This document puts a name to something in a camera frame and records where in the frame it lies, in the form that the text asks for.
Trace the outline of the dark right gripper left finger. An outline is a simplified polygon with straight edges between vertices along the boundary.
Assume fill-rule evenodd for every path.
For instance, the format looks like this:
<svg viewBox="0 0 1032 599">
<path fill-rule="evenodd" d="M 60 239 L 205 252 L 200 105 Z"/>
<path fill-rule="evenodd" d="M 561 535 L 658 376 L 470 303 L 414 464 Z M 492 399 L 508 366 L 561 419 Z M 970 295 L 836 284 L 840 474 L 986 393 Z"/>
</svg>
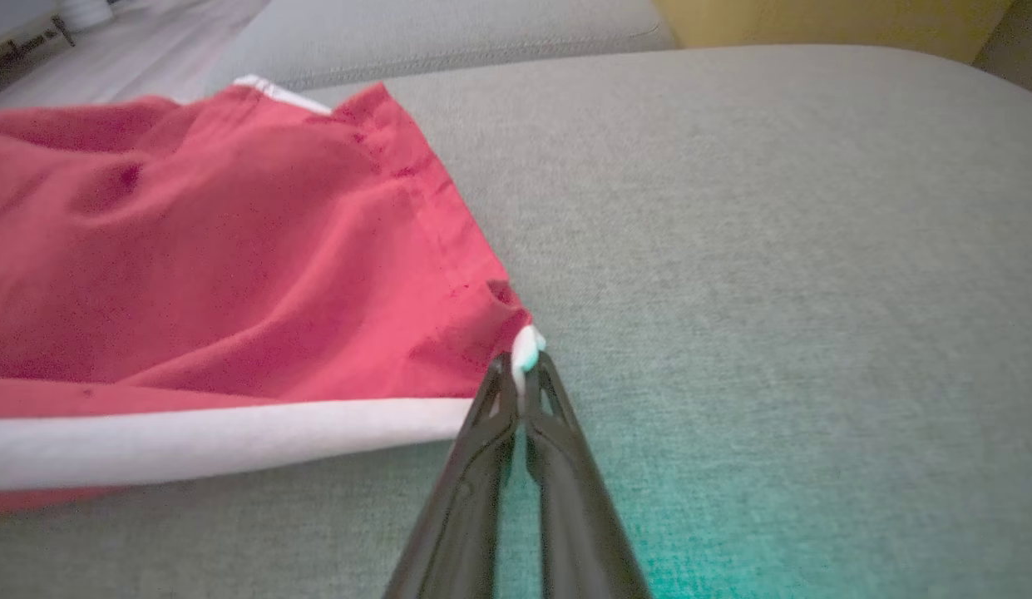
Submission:
<svg viewBox="0 0 1032 599">
<path fill-rule="evenodd" d="M 407 539 L 386 598 L 493 598 L 501 490 L 518 429 L 511 354 L 486 368 L 446 467 Z"/>
</svg>

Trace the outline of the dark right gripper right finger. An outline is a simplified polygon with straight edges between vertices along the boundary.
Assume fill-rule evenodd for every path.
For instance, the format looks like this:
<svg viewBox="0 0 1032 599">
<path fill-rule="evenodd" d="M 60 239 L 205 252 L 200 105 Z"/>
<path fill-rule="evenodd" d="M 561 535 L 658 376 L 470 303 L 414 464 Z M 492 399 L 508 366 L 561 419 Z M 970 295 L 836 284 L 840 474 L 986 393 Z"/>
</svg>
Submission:
<svg viewBox="0 0 1032 599">
<path fill-rule="evenodd" d="M 540 492 L 542 596 L 649 598 L 556 365 L 542 352 L 526 376 L 526 467 Z"/>
</svg>

